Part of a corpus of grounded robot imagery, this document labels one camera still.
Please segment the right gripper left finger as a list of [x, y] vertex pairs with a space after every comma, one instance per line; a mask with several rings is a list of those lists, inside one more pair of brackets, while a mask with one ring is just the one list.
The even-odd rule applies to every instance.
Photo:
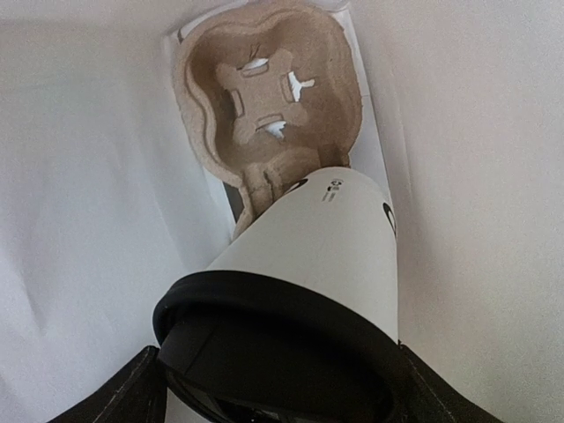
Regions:
[[160, 349], [149, 345], [91, 396], [53, 418], [55, 423], [163, 423], [167, 385], [157, 364]]

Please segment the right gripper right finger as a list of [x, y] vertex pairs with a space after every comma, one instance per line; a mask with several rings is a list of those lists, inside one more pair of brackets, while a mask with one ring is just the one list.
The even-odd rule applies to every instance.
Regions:
[[399, 350], [409, 363], [410, 388], [398, 422], [501, 423], [442, 379], [407, 345]]

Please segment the beige paper bag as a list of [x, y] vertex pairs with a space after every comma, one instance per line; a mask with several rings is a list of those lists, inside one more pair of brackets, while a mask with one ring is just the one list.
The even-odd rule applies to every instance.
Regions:
[[[46, 422], [153, 342], [231, 241], [168, 35], [214, 1], [1, 4], [1, 419]], [[507, 422], [563, 419], [563, 4], [350, 1], [387, 177], [399, 337]]]

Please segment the brown cardboard cup carrier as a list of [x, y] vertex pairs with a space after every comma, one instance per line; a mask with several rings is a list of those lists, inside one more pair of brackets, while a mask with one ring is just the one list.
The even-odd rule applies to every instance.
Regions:
[[362, 100], [344, 28], [302, 1], [258, 1], [182, 39], [174, 94], [202, 165], [242, 200], [242, 234], [296, 182], [348, 167]]

